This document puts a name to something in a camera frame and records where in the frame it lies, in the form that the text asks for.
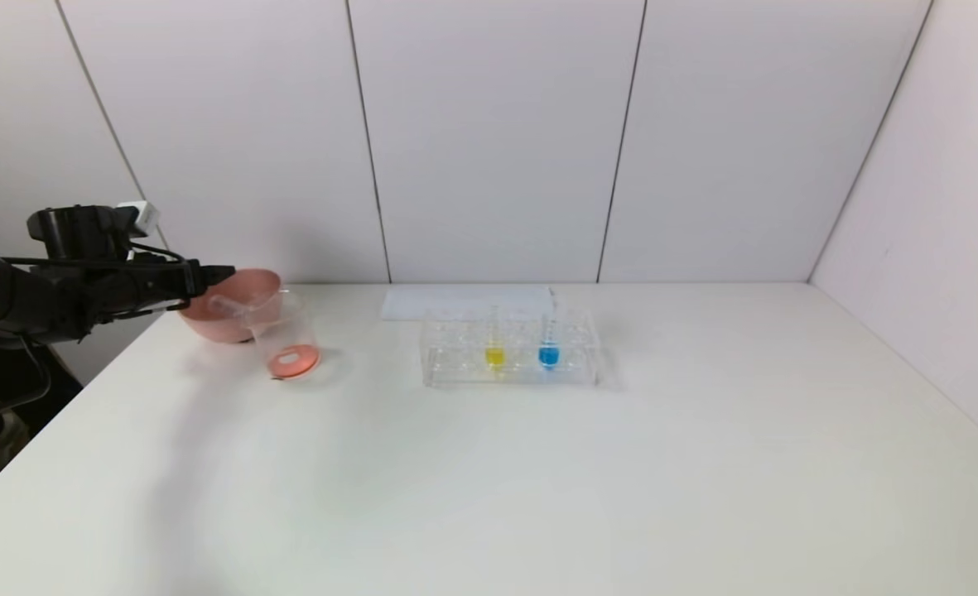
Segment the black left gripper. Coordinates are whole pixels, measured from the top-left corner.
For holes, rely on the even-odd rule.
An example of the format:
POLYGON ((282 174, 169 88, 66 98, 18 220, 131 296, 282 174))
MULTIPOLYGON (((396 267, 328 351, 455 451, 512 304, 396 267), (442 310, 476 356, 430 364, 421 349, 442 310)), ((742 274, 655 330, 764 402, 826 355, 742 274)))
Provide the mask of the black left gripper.
POLYGON ((159 312, 184 310, 210 286, 218 286, 238 271, 236 267, 200 265, 196 260, 155 259, 137 262, 128 272, 132 298, 128 310, 159 312))

